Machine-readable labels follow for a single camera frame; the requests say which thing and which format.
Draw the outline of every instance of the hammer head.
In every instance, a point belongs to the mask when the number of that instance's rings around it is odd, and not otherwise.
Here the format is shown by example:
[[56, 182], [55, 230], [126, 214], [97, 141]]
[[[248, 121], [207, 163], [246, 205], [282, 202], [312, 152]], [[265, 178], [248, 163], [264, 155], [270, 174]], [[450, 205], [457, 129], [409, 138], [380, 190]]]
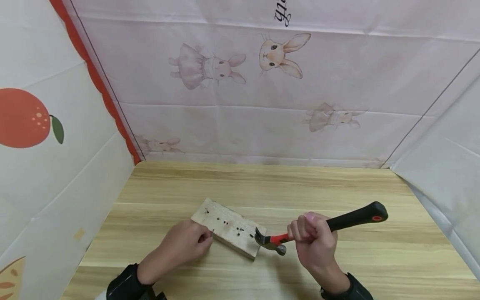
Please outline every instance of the hammer head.
[[271, 243], [270, 236], [264, 236], [263, 234], [261, 234], [257, 227], [255, 227], [255, 242], [257, 242], [257, 244], [264, 247], [265, 249], [276, 251], [282, 256], [287, 253], [287, 248], [284, 245], [277, 246]]

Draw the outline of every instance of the wooden table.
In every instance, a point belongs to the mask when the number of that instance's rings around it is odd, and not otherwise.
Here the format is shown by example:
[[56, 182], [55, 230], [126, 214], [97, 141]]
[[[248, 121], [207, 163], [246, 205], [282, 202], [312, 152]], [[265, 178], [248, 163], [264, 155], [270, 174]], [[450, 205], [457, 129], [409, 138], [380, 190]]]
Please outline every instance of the wooden table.
[[[472, 300], [480, 285], [405, 183], [388, 169], [142, 162], [133, 171], [62, 299], [91, 300], [168, 229], [211, 198], [286, 232], [300, 214], [337, 216], [374, 200], [390, 218], [339, 232], [336, 258], [376, 300]], [[155, 289], [168, 300], [320, 299], [300, 265], [260, 249], [254, 262], [214, 242], [209, 254], [169, 274]]]

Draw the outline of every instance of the orange fruit illustration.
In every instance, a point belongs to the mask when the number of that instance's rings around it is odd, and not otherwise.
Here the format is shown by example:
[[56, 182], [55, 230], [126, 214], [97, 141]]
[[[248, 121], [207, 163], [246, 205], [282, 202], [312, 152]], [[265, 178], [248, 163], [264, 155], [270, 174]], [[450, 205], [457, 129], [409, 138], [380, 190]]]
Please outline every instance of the orange fruit illustration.
[[0, 144], [13, 148], [29, 148], [44, 141], [50, 126], [62, 144], [64, 133], [60, 121], [31, 93], [16, 89], [0, 89]]
[[0, 300], [19, 300], [25, 256], [13, 261], [0, 271]]

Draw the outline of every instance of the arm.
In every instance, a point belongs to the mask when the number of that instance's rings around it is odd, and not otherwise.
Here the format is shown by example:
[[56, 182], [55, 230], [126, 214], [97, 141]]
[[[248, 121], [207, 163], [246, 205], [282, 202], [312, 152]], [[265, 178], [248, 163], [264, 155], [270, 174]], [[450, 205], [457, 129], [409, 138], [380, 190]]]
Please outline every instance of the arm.
[[300, 263], [322, 287], [327, 300], [373, 300], [370, 292], [350, 273], [338, 266], [334, 254], [337, 233], [331, 232], [328, 218], [306, 213], [288, 225], [288, 236], [295, 240]]
[[173, 269], [203, 256], [212, 242], [207, 227], [182, 221], [139, 264], [127, 266], [96, 300], [155, 299], [152, 285]]

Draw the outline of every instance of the fingernail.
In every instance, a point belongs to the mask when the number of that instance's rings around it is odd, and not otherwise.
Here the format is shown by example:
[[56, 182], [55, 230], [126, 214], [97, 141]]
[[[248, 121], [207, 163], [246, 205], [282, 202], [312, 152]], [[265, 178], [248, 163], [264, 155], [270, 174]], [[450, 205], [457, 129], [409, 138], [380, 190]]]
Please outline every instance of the fingernail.
[[313, 212], [307, 212], [305, 214], [303, 214], [305, 216], [305, 218], [307, 218], [307, 220], [309, 220], [310, 222], [313, 222], [315, 220], [315, 213]]

